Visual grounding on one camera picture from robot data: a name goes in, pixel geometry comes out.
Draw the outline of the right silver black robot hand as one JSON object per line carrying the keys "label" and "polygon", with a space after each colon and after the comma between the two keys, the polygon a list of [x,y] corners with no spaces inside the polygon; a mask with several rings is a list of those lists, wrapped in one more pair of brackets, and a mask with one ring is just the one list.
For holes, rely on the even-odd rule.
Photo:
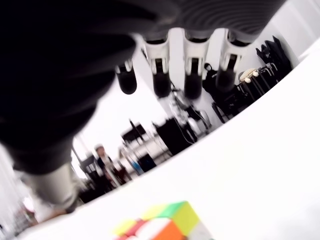
{"label": "right silver black robot hand", "polygon": [[72,212],[74,136],[118,78],[136,90],[134,34],[145,42],[154,92],[169,94],[169,40],[184,30],[184,92],[201,94],[211,34],[225,29],[217,92],[232,91],[243,50],[282,0],[3,0],[0,3],[0,142],[38,196]]}

